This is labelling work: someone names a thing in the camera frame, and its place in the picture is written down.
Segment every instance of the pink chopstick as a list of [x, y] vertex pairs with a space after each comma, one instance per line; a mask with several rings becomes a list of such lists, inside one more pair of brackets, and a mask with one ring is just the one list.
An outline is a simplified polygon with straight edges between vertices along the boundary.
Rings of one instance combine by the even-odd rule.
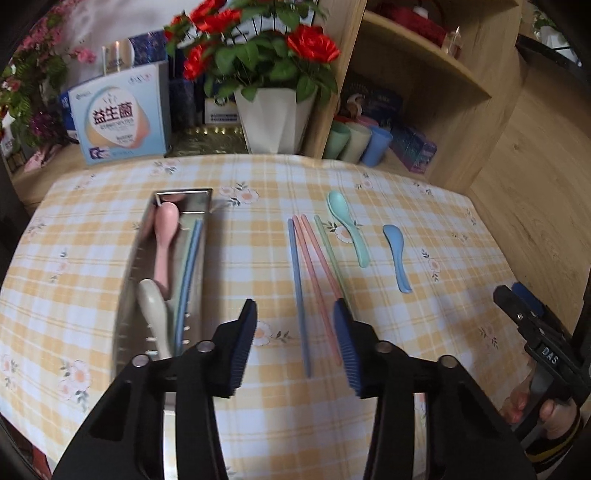
[[324, 269], [324, 273], [326, 274], [326, 276], [329, 279], [330, 288], [332, 288], [333, 293], [335, 294], [335, 300], [342, 299], [343, 292], [341, 291], [339, 284], [336, 282], [334, 275], [330, 271], [330, 267], [329, 267], [328, 263], [326, 262], [326, 257], [324, 256], [324, 253], [322, 253], [322, 249], [320, 248], [320, 244], [318, 243], [318, 240], [316, 239], [316, 236], [314, 234], [314, 230], [312, 230], [310, 222], [308, 221], [308, 219], [306, 218], [305, 215], [300, 215], [300, 217], [301, 217], [302, 223], [304, 223], [304, 228], [306, 229], [306, 232], [308, 232], [308, 236], [310, 237], [310, 240], [312, 240], [312, 246], [314, 247], [314, 250], [316, 250], [316, 255], [318, 256], [318, 259], [320, 260], [320, 265], [322, 265], [322, 268]]
[[300, 248], [302, 253], [304, 254], [304, 260], [306, 261], [306, 267], [308, 268], [308, 273], [310, 274], [310, 278], [312, 280], [312, 288], [314, 289], [314, 295], [316, 296], [316, 304], [318, 306], [318, 309], [320, 310], [322, 320], [324, 321], [324, 331], [326, 332], [326, 336], [329, 339], [330, 349], [332, 350], [332, 354], [335, 357], [335, 361], [337, 365], [340, 365], [341, 361], [339, 347], [336, 344], [335, 333], [333, 332], [333, 329], [330, 326], [330, 319], [329, 314], [326, 311], [326, 305], [324, 305], [324, 301], [322, 300], [322, 291], [320, 290], [320, 285], [318, 284], [318, 278], [316, 278], [316, 272], [314, 272], [314, 265], [312, 264], [310, 253], [308, 252], [308, 245], [306, 244], [304, 232], [301, 229], [298, 217], [294, 215], [292, 219], [294, 221], [294, 227], [296, 232], [295, 235], [297, 236], [297, 239], [300, 243]]

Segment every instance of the blue cup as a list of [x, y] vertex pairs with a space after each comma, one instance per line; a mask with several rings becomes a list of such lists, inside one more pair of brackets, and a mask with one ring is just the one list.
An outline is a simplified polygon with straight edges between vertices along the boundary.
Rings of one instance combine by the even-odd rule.
[[371, 130], [371, 139], [363, 157], [361, 157], [361, 163], [368, 167], [376, 167], [390, 146], [392, 134], [380, 127], [370, 127], [369, 129]]

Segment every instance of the teal spoon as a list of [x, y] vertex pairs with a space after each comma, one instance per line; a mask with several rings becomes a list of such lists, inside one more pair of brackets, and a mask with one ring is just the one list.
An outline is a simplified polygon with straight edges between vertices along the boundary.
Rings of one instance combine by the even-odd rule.
[[384, 235], [388, 239], [390, 250], [392, 250], [392, 256], [394, 257], [394, 270], [396, 271], [398, 289], [402, 293], [412, 293], [413, 290], [404, 271], [404, 263], [402, 263], [402, 249], [404, 249], [402, 231], [395, 225], [384, 225]]
[[332, 213], [333, 217], [343, 224], [343, 226], [348, 230], [351, 240], [353, 240], [359, 266], [361, 268], [367, 267], [369, 265], [369, 252], [365, 246], [365, 242], [363, 241], [361, 234], [355, 226], [354, 221], [351, 219], [347, 200], [345, 200], [345, 197], [341, 192], [332, 190], [327, 197], [327, 201], [329, 204], [330, 213]]

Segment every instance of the chopstick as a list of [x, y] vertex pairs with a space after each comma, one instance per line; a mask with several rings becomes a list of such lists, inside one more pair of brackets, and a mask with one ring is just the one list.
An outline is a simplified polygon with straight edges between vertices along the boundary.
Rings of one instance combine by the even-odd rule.
[[304, 309], [304, 296], [301, 291], [301, 276], [300, 276], [300, 260], [297, 255], [297, 242], [296, 242], [296, 231], [294, 229], [294, 221], [290, 218], [287, 221], [287, 230], [290, 234], [290, 247], [291, 247], [291, 263], [294, 270], [294, 282], [295, 282], [295, 299], [297, 302], [297, 320], [300, 325], [300, 336], [301, 336], [301, 354], [304, 361], [304, 370], [306, 376], [311, 378], [312, 367], [310, 363], [310, 347], [308, 345], [308, 332], [306, 330], [306, 310]]
[[306, 232], [308, 232], [308, 236], [310, 237], [310, 240], [312, 240], [312, 246], [314, 247], [314, 250], [316, 250], [316, 255], [318, 256], [318, 259], [320, 260], [320, 265], [322, 265], [322, 268], [324, 269], [324, 273], [326, 274], [326, 276], [329, 279], [330, 288], [332, 288], [333, 293], [335, 294], [335, 300], [343, 298], [343, 293], [341, 292], [341, 288], [339, 287], [338, 283], [336, 282], [335, 276], [330, 271], [330, 267], [329, 267], [328, 263], [326, 263], [326, 258], [324, 257], [324, 253], [322, 253], [322, 249], [320, 248], [320, 245], [318, 244], [318, 240], [316, 239], [316, 236], [314, 234], [314, 230], [312, 230], [310, 222], [308, 221], [306, 215], [300, 215], [300, 218], [302, 220], [302, 223], [304, 223], [304, 228], [306, 229]]
[[335, 333], [330, 325], [330, 319], [329, 314], [326, 311], [326, 305], [324, 305], [324, 301], [322, 300], [322, 291], [320, 290], [320, 285], [318, 284], [318, 279], [316, 278], [316, 272], [314, 272], [314, 265], [312, 264], [310, 253], [308, 252], [308, 245], [306, 244], [304, 232], [301, 230], [300, 221], [298, 220], [296, 215], [294, 215], [292, 219], [294, 221], [294, 227], [296, 232], [295, 234], [297, 235], [298, 242], [300, 243], [300, 248], [302, 253], [304, 254], [304, 260], [306, 261], [306, 267], [308, 268], [308, 273], [310, 274], [310, 279], [312, 280], [312, 287], [314, 289], [314, 295], [316, 296], [316, 304], [318, 306], [318, 310], [320, 311], [320, 315], [324, 322], [324, 331], [329, 339], [330, 349], [332, 350], [332, 354], [335, 358], [335, 361], [337, 365], [340, 365], [341, 360], [339, 347], [336, 343]]
[[345, 288], [345, 279], [343, 278], [343, 274], [340, 272], [339, 264], [336, 261], [335, 252], [334, 250], [332, 250], [329, 237], [326, 235], [326, 232], [324, 231], [324, 225], [322, 225], [322, 220], [320, 220], [320, 216], [315, 215], [314, 221], [316, 223], [316, 226], [318, 227], [318, 231], [320, 232], [320, 238], [322, 239], [322, 243], [324, 244], [326, 253], [329, 256], [330, 264], [332, 265], [333, 270], [335, 271], [336, 278], [339, 281], [340, 290], [345, 296], [345, 301], [349, 306], [349, 310], [351, 311], [353, 317], [355, 317], [355, 315], [353, 314], [353, 304], [351, 303], [351, 299], [349, 298], [349, 295], [347, 295], [347, 289]]

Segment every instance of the beige spoon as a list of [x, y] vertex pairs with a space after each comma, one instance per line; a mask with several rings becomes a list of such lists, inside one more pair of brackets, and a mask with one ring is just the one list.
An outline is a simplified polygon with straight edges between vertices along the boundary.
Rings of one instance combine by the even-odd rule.
[[152, 335], [156, 338], [158, 356], [161, 360], [170, 358], [172, 355], [168, 347], [168, 313], [160, 289], [153, 280], [146, 278], [139, 282], [138, 303]]

